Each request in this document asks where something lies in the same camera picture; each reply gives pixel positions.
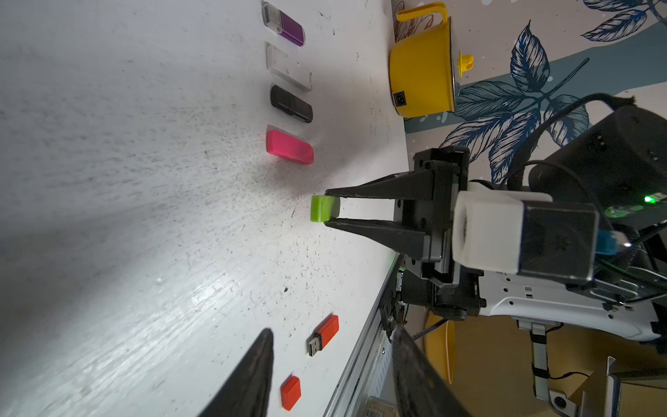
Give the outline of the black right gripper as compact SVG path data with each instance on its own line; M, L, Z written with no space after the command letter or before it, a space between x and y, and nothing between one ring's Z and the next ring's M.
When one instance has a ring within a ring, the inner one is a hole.
M460 266L452 256L454 208L459 192L467 189L469 159L465 147L427 149L414 155L413 171L325 191L326 196L340 198L400 200L394 218L403 225L347 218L324 225L405 255L401 300L447 320L477 316L482 307L479 271Z

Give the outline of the purple usb drive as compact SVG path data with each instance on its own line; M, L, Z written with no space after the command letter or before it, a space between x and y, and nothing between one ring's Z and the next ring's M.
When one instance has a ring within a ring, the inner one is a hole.
M294 45L302 47L306 37L303 27L282 10L267 1L262 2L262 20L264 25L277 35Z

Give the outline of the green usb drive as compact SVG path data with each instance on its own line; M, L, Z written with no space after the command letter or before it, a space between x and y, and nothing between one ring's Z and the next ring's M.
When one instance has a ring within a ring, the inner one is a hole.
M340 198L337 196L312 196L311 222L328 222L340 215Z

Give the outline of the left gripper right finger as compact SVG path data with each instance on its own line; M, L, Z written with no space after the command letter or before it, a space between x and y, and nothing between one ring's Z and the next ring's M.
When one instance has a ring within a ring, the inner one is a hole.
M402 327L393 333L392 365L399 416L471 416Z

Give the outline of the red usb cap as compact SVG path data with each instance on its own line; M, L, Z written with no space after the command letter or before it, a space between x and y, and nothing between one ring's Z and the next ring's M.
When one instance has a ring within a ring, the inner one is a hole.
M300 379L295 375L290 375L281 385L281 406L286 411L291 411L295 404L302 397L300 388Z

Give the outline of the red usb drive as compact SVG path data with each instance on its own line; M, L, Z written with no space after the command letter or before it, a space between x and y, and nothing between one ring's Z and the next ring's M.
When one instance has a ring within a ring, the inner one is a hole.
M321 352L337 335L340 329L339 317L335 314L328 316L314 333L307 339L307 353L314 356Z

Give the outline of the clear usb drive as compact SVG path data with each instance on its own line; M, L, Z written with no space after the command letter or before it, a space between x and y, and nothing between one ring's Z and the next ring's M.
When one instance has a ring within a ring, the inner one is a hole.
M305 92L313 90L313 71L271 43L265 43L266 66L272 74Z

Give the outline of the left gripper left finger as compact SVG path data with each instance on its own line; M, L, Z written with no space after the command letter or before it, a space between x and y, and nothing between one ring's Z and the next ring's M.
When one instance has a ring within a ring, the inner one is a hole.
M269 407L274 365L274 334L264 328L201 417L264 417Z

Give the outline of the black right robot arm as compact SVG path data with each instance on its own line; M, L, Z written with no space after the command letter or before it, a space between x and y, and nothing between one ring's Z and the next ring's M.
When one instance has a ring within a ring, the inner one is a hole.
M408 304L440 322L512 316L537 346L570 324L665 353L666 121L631 98L596 99L607 117L534 160L540 137L564 131L587 99L550 111L496 180L472 179L470 150L446 146L418 153L411 171L313 197L313 222L403 261L387 331Z

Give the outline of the pink usb drive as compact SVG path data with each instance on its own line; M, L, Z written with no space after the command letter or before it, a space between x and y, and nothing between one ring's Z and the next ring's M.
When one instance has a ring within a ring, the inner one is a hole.
M314 163L313 147L296 137L279 130L269 130L266 137L267 153L295 163Z

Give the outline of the black usb drive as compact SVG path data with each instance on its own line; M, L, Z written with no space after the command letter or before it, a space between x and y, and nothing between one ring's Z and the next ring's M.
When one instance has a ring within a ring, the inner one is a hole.
M293 116L304 123L312 123L313 121L314 112L312 106L278 85L271 87L270 103L273 107L279 109L279 111Z

